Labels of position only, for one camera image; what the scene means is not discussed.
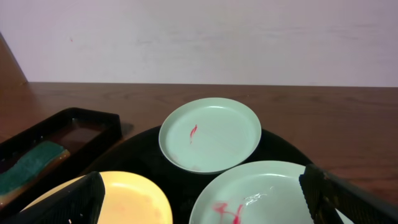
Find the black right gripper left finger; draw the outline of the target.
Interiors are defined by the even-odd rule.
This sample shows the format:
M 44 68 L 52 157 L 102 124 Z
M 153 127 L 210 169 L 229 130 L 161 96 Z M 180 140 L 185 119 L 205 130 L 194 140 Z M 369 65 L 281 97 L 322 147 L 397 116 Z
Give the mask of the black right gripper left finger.
M 5 220 L 6 224 L 97 224 L 105 196 L 99 172 L 91 172 L 35 205 Z

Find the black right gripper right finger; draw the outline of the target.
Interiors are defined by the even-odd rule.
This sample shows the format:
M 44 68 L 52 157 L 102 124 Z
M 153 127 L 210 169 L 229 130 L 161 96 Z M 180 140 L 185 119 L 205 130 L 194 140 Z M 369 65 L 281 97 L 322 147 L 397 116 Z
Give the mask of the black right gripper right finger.
M 298 179 L 314 223 L 342 223 L 342 213 L 353 223 L 397 224 L 397 207 L 313 164 Z

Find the yellow plate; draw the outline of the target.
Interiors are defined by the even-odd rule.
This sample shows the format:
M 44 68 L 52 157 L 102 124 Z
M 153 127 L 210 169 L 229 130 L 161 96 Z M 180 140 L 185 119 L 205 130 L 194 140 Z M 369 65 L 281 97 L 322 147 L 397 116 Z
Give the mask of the yellow plate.
M 130 172 L 99 173 L 104 184 L 101 208 L 91 205 L 70 216 L 45 223 L 152 223 L 172 224 L 173 215 L 168 198 L 153 181 Z

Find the large green plate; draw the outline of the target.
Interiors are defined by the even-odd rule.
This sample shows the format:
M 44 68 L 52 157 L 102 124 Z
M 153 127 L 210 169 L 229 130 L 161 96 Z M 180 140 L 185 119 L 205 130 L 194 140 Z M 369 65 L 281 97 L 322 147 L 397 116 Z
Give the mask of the large green plate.
M 212 180 L 197 198 L 190 224 L 312 224 L 299 177 L 305 166 L 257 161 Z

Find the green yellow sponge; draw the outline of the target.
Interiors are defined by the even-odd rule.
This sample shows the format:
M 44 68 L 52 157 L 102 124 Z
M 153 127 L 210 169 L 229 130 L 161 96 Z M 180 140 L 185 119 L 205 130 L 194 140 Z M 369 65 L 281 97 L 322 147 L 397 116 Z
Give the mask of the green yellow sponge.
M 1 173 L 1 208 L 11 203 L 70 156 L 63 146 L 44 141 Z

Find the small green plate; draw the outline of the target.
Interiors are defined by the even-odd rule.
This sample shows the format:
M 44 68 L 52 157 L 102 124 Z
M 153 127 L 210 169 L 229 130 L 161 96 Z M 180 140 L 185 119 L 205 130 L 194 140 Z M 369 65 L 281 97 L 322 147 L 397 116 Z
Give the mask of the small green plate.
M 244 162 L 261 139 L 261 123 L 248 106 L 228 98 L 202 98 L 174 110 L 159 131 L 159 147 L 176 167 L 216 174 Z

